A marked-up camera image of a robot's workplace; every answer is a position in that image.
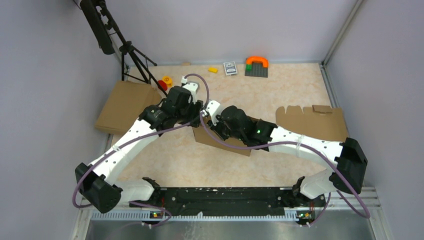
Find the black tripod stand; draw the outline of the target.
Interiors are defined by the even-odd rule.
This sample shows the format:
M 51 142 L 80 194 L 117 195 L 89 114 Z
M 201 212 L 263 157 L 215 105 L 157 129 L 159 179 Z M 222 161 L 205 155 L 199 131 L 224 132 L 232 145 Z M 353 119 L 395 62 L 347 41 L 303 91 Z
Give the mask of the black tripod stand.
M 155 84 L 167 96 L 167 91 L 149 69 L 149 65 L 156 67 L 158 64 L 124 37 L 106 2 L 104 0 L 78 0 L 76 4 L 82 10 L 102 52 L 105 55 L 116 55 L 120 60 L 121 80 L 134 79 L 149 85 Z M 140 77 L 130 74 L 130 65 L 126 63 L 126 57 L 131 59 L 141 74 Z

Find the grey plate with orange arch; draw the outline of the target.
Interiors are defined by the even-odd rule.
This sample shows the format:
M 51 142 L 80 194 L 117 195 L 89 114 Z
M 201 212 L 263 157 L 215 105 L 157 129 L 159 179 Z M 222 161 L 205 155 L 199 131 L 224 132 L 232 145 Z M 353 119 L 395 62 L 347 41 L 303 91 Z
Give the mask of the grey plate with orange arch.
M 247 77 L 267 78 L 269 71 L 269 61 L 262 56 L 249 56 L 245 60 L 244 75 Z

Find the small yellow block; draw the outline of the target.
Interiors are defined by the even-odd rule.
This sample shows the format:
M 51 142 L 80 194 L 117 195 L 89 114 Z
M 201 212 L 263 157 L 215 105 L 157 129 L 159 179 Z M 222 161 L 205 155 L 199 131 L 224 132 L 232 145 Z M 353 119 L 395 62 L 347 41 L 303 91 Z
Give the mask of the small yellow block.
M 215 68 L 215 67 L 209 67 L 208 68 L 208 71 L 211 72 L 211 73 L 215 73 L 216 74 L 218 72 L 218 69 Z

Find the red yellow toy block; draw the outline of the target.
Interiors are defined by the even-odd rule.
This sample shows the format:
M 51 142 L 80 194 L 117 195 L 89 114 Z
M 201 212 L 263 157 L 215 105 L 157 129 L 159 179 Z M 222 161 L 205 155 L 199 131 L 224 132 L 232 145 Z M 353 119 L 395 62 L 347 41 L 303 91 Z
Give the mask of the red yellow toy block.
M 174 85 L 173 79 L 167 75 L 163 76 L 162 79 L 158 81 L 158 84 L 165 91 L 167 91 L 169 88 L 171 88 Z

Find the flat cardboard sheet right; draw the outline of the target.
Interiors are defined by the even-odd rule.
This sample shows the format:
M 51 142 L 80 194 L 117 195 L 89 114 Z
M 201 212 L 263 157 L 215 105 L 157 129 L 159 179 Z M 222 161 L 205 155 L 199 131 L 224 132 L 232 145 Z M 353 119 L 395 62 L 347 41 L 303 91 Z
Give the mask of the flat cardboard sheet right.
M 275 112 L 276 124 L 308 137 L 344 142 L 349 136 L 340 107 L 328 105 L 281 106 Z

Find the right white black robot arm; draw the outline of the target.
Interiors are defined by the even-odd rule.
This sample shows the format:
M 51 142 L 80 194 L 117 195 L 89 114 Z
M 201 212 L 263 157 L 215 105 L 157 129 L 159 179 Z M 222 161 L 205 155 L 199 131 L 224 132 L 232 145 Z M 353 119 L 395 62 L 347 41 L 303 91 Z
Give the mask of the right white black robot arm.
M 325 169 L 311 176 L 303 176 L 292 187 L 293 200 L 307 206 L 320 195 L 341 191 L 358 195 L 362 191 L 368 160 L 353 138 L 330 141 L 296 133 L 273 122 L 254 119 L 232 105 L 223 108 L 212 101 L 201 111 L 207 134 L 215 141 L 238 150 L 263 150 L 294 155 Z

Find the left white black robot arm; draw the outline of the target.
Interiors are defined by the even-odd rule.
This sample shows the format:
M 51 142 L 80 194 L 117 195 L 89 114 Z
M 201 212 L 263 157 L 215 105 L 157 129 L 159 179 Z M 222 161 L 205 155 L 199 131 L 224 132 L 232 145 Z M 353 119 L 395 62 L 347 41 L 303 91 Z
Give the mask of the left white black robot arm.
M 77 186 L 74 193 L 80 193 L 89 204 L 104 214 L 119 203 L 142 200 L 154 207 L 160 202 L 160 193 L 153 183 L 145 181 L 140 190 L 124 191 L 116 181 L 124 168 L 150 143 L 162 134 L 189 126 L 199 118 L 204 106 L 197 99 L 199 85 L 194 82 L 174 86 L 166 98 L 158 104 L 146 107 L 129 130 L 90 164 L 80 163 L 75 168 Z

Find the aluminium frame rail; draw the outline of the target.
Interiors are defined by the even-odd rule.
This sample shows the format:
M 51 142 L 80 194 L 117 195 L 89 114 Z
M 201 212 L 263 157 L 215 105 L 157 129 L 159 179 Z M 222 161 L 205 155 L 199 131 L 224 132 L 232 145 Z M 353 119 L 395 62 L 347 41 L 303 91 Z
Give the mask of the aluminium frame rail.
M 337 193 L 326 195 L 327 208 L 317 207 L 318 220 L 301 226 L 308 209 L 287 208 L 283 215 L 157 217 L 152 208 L 121 205 L 108 213 L 80 210 L 73 240 L 391 240 L 393 235 L 376 190 L 362 194 L 370 218 L 358 216 Z

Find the folded cardboard box left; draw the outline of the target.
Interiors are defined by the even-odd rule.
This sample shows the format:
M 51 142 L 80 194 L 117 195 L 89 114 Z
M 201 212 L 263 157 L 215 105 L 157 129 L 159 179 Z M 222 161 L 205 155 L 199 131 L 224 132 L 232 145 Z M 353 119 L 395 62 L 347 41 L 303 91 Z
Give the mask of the folded cardboard box left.
M 149 84 L 119 80 L 112 89 L 94 127 L 104 133 L 123 135 L 150 106 L 162 99 Z

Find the playing card deck box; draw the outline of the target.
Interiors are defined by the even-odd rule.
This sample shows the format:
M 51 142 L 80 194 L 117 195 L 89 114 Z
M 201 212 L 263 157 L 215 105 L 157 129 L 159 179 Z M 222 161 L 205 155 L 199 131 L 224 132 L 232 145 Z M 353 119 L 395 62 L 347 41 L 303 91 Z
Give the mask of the playing card deck box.
M 226 76 L 234 76 L 238 74 L 237 65 L 235 61 L 224 62 L 223 67 Z

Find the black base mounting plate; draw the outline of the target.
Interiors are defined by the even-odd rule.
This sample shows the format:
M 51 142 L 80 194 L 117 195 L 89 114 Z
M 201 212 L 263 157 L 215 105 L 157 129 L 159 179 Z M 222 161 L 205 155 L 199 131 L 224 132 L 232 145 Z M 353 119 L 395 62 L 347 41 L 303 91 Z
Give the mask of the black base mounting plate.
M 154 190 L 144 204 L 168 210 L 173 216 L 283 216 L 286 209 L 323 207 L 323 195 L 311 200 L 294 196 L 287 187 L 167 187 Z

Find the large cardboard box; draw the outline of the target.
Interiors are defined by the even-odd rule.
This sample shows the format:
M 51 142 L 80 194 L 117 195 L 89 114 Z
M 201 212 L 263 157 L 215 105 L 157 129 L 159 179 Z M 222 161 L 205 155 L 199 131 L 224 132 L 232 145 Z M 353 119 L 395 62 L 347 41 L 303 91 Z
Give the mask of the large cardboard box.
M 208 126 L 208 122 L 211 120 L 211 118 L 208 117 L 204 117 L 203 121 L 207 127 L 207 130 L 209 131 L 209 133 L 214 136 L 216 139 L 225 142 L 227 145 L 232 145 L 232 146 L 237 146 L 237 147 L 245 147 L 246 145 L 239 139 L 236 138 L 228 138 L 226 140 L 222 140 L 215 132 L 213 132 L 209 126 Z M 211 146 L 217 149 L 221 149 L 227 152 L 232 152 L 241 156 L 246 156 L 246 157 L 250 157 L 251 156 L 251 150 L 250 149 L 236 149 L 236 148 L 231 148 L 228 147 L 224 144 L 221 144 L 219 142 L 217 142 L 216 140 L 214 140 L 205 130 L 205 128 L 200 124 L 199 127 L 192 127 L 191 128 L 194 134 L 194 139 L 197 143 L 200 144 L 204 144 L 207 146 Z

